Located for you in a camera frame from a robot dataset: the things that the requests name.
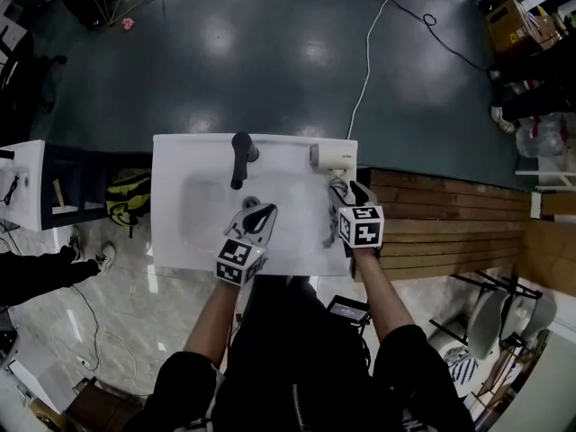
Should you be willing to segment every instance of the black pants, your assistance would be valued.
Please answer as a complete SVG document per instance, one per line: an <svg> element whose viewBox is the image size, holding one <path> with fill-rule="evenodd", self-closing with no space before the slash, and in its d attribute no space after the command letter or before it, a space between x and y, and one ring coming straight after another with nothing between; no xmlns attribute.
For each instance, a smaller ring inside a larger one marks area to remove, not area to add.
<svg viewBox="0 0 576 432"><path fill-rule="evenodd" d="M523 82L524 80L544 81L539 87L519 94L502 105L504 120L517 119L554 112L568 112L572 108L566 101L571 88L563 87L559 80L558 68L566 59L565 51L569 47L560 41L552 48L535 56L520 58L499 66L500 78L504 83Z"/></svg>
<svg viewBox="0 0 576 432"><path fill-rule="evenodd" d="M93 259L74 263L76 253L62 247L55 255L18 256L12 252L0 255L3 274L0 304L15 306L36 296L72 286L100 272Z"/></svg>

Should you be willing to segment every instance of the cardboard box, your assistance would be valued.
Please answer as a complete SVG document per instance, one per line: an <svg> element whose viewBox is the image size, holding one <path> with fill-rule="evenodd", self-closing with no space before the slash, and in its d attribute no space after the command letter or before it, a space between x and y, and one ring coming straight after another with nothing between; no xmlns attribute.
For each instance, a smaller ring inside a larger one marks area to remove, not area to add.
<svg viewBox="0 0 576 432"><path fill-rule="evenodd" d="M552 16L533 16L516 0L508 0L486 16L492 45L501 59L547 50L556 42Z"/></svg>

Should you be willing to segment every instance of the pink object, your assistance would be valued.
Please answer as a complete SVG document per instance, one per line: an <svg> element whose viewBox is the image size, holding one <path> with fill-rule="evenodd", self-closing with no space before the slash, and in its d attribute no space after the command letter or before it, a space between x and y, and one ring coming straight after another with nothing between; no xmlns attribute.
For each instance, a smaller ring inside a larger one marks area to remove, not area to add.
<svg viewBox="0 0 576 432"><path fill-rule="evenodd" d="M122 27L124 28L125 31L129 31L133 25L134 21L132 19L130 18L122 19Z"/></svg>

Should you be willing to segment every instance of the tiled floor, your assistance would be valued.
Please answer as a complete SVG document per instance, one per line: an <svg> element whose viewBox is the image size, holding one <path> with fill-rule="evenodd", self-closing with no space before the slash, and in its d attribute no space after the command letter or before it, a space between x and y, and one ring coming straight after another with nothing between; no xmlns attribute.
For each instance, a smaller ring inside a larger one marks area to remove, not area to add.
<svg viewBox="0 0 576 432"><path fill-rule="evenodd" d="M15 379L0 371L0 425L6 432L48 432L24 404Z"/></svg>
<svg viewBox="0 0 576 432"><path fill-rule="evenodd" d="M127 392L149 393L161 365L182 349L215 279L205 272L155 269L149 219L135 228L133 238L109 220L83 224L80 229L88 257L107 239L118 250L116 263L108 275L92 277L77 286L94 308L100 324L97 345L101 364L95 375ZM24 255L38 255L58 251L68 234L67 228L41 233L18 229L13 238ZM319 277L312 282L317 284L318 296L325 304L334 294L359 301L366 299L364 286L349 277ZM475 287L448 277L407 280L395 282L394 286L428 335L434 332L428 323L430 318L448 319L473 300L476 293ZM240 308L247 293L248 290L239 300ZM10 309L10 313L20 332L38 339L62 361L72 384L94 375L81 361L87 361L94 369L95 321L74 289L39 296ZM131 354L108 334L121 339ZM378 349L374 328L369 327L364 335L374 359Z"/></svg>

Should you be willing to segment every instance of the sink basin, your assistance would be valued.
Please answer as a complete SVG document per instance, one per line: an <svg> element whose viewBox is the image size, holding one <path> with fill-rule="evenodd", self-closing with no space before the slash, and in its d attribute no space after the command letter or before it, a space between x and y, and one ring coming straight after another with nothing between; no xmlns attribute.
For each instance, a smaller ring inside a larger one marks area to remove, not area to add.
<svg viewBox="0 0 576 432"><path fill-rule="evenodd" d="M278 216L267 246L262 274L346 275L338 238L329 248L327 175L310 165L310 146L355 141L251 135L260 151L247 166L248 179L234 191L232 134L154 137L152 167L152 240L156 266L199 270L214 268L215 248L247 197L274 203ZM346 172L347 180L356 171Z"/></svg>

